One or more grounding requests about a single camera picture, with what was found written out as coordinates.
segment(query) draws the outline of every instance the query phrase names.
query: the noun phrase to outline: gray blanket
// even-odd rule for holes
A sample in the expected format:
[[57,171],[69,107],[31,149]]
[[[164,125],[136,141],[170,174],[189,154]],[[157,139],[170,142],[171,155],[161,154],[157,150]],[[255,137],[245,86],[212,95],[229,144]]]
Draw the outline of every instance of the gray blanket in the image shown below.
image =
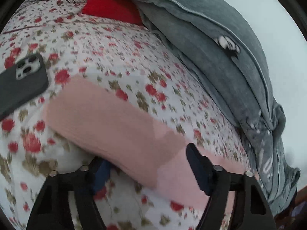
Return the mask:
[[300,170],[287,165],[286,118],[272,92],[253,30],[223,0],[134,0],[144,25],[193,72],[227,119],[242,131],[251,167],[273,214],[285,209]]

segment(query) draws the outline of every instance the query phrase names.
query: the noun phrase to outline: pink towel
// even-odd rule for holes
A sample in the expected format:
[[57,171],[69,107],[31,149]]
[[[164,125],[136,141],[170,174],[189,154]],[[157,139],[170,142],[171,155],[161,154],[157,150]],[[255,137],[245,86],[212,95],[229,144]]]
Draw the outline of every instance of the pink towel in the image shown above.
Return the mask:
[[[75,76],[46,106],[44,118],[68,140],[165,198],[205,208],[208,196],[199,189],[185,155],[190,141],[129,102]],[[229,172],[244,173],[241,164],[204,149],[200,152]],[[228,197],[227,212],[232,210],[233,195]]]

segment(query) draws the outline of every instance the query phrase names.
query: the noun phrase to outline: floral bedsheet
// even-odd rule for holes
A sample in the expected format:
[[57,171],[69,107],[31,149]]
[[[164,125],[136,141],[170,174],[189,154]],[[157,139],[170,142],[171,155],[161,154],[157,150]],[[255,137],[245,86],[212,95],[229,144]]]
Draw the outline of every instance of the floral bedsheet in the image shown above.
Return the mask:
[[[233,126],[162,42],[144,27],[83,15],[85,2],[27,0],[0,35],[0,72],[37,52],[50,82],[43,94],[0,122],[0,202],[16,229],[26,228],[50,171],[72,172],[93,158],[40,116],[44,104],[78,73],[198,146],[250,169]],[[94,199],[108,230],[194,230],[203,213],[159,197],[120,170],[111,171]],[[73,196],[70,205],[80,230]]]

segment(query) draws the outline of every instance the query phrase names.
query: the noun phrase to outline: camera lens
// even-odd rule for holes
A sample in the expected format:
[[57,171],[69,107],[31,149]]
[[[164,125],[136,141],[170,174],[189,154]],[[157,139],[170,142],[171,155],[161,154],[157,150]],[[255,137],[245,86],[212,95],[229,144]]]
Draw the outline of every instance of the camera lens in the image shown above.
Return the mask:
[[32,63],[32,62],[36,61],[36,59],[37,59],[36,56],[31,56],[31,57],[28,59],[28,61],[29,61],[30,63]]
[[24,70],[23,70],[23,73],[28,73],[29,71],[31,71],[32,67],[26,67]]
[[25,62],[24,61],[21,61],[17,64],[17,68],[21,68],[25,65]]

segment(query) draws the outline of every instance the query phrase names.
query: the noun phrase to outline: phone case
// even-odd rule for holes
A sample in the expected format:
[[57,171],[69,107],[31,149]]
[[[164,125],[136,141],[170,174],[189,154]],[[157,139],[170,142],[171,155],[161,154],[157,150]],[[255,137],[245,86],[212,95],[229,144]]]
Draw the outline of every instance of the phone case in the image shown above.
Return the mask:
[[48,84],[43,57],[38,53],[28,55],[5,70],[0,74],[0,120],[42,94]]

